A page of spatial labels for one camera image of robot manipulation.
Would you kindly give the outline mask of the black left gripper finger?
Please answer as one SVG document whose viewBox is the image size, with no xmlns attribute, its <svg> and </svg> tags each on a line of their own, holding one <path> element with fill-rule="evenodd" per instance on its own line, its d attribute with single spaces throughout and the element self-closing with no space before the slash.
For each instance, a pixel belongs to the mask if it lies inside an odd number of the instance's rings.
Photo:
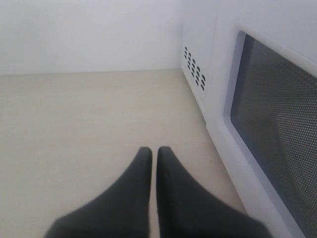
<svg viewBox="0 0 317 238">
<path fill-rule="evenodd" d="M 98 197 L 58 219 L 47 238 L 147 238 L 152 151 L 139 148 L 124 173 Z"/>
</svg>

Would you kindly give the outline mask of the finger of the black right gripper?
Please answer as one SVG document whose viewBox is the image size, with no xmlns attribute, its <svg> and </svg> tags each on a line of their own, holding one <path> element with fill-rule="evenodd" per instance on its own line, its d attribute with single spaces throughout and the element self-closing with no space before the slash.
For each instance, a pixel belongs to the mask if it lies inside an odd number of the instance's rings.
<svg viewBox="0 0 317 238">
<path fill-rule="evenodd" d="M 156 198 L 162 238 L 256 238 L 256 222 L 202 187 L 170 147 L 158 149 Z"/>
</svg>

